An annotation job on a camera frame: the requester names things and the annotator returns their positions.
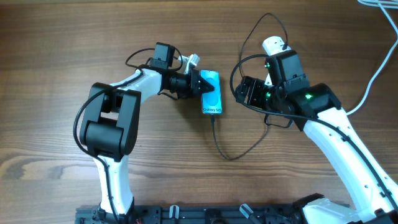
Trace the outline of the turquoise screen smartphone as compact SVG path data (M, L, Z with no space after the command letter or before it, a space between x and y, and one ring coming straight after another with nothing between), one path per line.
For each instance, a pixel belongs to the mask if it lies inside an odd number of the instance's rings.
M213 91L202 94L202 112L204 114L221 114L223 109L219 73L212 70L201 70L200 76L214 87Z

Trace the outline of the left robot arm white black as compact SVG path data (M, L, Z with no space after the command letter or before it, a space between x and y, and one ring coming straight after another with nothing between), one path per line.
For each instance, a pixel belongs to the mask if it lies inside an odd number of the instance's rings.
M186 57L173 45L161 42L152 51L153 57L135 66L130 77L109 85L93 84L73 124L77 146L98 168L102 193L99 213L107 222L127 223L133 216L127 162L136 144L141 104L155 95L173 100L199 96L203 113L223 111L220 75L196 70L198 55Z

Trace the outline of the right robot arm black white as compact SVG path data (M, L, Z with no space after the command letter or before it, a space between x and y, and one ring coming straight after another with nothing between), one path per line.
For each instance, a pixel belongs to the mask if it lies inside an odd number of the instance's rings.
M324 83L311 86L294 50L265 55L271 84L245 76L231 85L236 101L292 120L324 153L354 203L350 209L313 194L297 201L305 223L397 223L397 184L352 127L341 102Z

